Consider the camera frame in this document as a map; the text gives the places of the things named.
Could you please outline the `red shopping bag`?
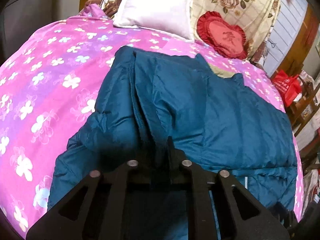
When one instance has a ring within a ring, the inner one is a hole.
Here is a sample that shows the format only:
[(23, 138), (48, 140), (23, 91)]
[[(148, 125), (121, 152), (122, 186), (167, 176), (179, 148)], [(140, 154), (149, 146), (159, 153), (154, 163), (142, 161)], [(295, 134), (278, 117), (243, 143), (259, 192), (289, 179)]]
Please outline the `red shopping bag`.
[(298, 77), (298, 74), (288, 76), (283, 70), (280, 70), (271, 80), (278, 90), (285, 107), (289, 107), (298, 94), (302, 92)]

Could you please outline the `wooden shelf rack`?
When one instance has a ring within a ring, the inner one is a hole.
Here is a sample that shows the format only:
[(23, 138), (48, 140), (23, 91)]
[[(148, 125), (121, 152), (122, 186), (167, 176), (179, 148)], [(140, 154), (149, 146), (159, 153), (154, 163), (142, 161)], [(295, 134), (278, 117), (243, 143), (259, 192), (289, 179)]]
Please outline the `wooden shelf rack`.
[(295, 137), (299, 135), (319, 110), (319, 100), (316, 97), (319, 92), (319, 85), (314, 88), (312, 82), (304, 81), (301, 76), (298, 77), (298, 80), (301, 83), (302, 96), (286, 109)]

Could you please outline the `cream rose-print folded quilt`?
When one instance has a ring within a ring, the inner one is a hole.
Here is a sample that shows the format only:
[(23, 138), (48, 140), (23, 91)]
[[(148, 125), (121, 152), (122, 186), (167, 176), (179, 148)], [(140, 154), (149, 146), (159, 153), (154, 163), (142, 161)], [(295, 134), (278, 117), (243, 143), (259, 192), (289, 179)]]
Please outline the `cream rose-print folded quilt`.
[(279, 0), (193, 0), (191, 25), (208, 11), (218, 12), (230, 25), (238, 25), (246, 35), (245, 50), (252, 57), (270, 35), (280, 11)]

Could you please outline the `dark teal down jacket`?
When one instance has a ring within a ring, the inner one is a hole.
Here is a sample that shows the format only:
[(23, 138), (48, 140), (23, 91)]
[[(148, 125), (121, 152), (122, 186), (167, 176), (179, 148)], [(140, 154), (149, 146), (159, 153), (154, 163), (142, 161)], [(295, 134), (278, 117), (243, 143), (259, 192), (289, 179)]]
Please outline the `dark teal down jacket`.
[(168, 138), (204, 170), (227, 170), (270, 212), (293, 208), (297, 159), (285, 113), (241, 74), (217, 76), (202, 55), (124, 46), (94, 112), (56, 159), (48, 211), (91, 171), (108, 173), (136, 160), (150, 172), (141, 196), (143, 239), (188, 239), (170, 191)]

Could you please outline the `pink floral bed sheet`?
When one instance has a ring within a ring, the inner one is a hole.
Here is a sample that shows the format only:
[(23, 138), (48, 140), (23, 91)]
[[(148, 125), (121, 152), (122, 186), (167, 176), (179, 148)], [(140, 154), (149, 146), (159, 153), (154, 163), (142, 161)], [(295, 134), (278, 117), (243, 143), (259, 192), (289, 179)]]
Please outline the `pink floral bed sheet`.
[[(241, 74), (247, 87), (285, 113), (263, 70), (226, 58), (202, 42), (116, 28), (96, 5), (44, 26), (1, 66), (1, 212), (15, 236), (24, 239), (48, 212), (56, 159), (94, 112), (100, 87), (124, 46), (170, 56), (202, 55), (217, 76)], [(295, 194), (293, 208), (284, 209), (301, 219), (302, 165), (294, 136), (293, 146)]]

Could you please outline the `white pillow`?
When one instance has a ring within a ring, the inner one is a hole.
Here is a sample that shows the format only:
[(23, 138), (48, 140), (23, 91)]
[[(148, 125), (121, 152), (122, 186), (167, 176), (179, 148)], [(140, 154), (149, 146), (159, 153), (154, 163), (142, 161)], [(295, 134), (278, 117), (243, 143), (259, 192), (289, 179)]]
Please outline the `white pillow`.
[(113, 25), (160, 30), (193, 41), (192, 5), (193, 0), (121, 0)]

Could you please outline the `red heart-shaped cushion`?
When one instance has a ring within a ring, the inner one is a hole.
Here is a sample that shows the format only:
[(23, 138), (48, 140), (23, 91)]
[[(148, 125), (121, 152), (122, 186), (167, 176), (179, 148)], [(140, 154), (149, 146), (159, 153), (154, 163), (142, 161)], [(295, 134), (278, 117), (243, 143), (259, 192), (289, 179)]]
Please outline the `red heart-shaped cushion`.
[(238, 25), (227, 23), (218, 12), (207, 11), (197, 21), (199, 38), (216, 52), (229, 59), (247, 57), (246, 35)]

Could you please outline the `grey refrigerator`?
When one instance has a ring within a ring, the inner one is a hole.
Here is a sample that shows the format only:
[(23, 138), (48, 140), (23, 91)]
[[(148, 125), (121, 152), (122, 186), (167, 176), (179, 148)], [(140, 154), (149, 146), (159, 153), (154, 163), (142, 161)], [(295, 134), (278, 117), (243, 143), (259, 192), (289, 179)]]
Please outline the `grey refrigerator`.
[(78, 11), (79, 0), (1, 0), (1, 63), (37, 29)]

